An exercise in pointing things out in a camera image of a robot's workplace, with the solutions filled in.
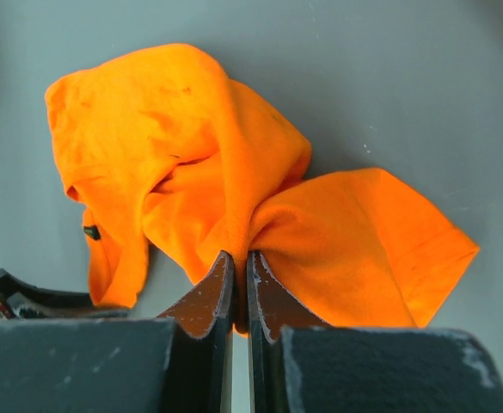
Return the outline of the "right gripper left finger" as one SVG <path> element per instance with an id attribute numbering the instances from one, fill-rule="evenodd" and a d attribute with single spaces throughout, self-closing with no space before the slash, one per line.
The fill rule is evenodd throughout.
<path id="1" fill-rule="evenodd" d="M 205 278 L 158 317 L 176 323 L 161 412 L 230 412 L 235 266 L 220 251 Z"/>

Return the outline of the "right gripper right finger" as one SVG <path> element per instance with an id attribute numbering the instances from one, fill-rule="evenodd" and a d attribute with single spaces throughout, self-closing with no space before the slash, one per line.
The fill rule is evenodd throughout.
<path id="1" fill-rule="evenodd" d="M 246 282 L 251 410 L 287 412 L 281 330 L 284 326 L 309 329 L 330 324 L 276 279 L 258 250 L 248 254 Z"/>

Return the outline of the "orange t shirt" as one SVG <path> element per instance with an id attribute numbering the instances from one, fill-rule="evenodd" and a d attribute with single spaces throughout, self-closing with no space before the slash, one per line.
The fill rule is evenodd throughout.
<path id="1" fill-rule="evenodd" d="M 84 206 L 94 305 L 136 304 L 150 246 L 192 283 L 229 253 L 244 299 L 257 250 L 329 324 L 423 328 L 478 253 L 386 170 L 307 178 L 310 142 L 196 47 L 155 46 L 71 73 L 45 102 L 64 192 Z"/>

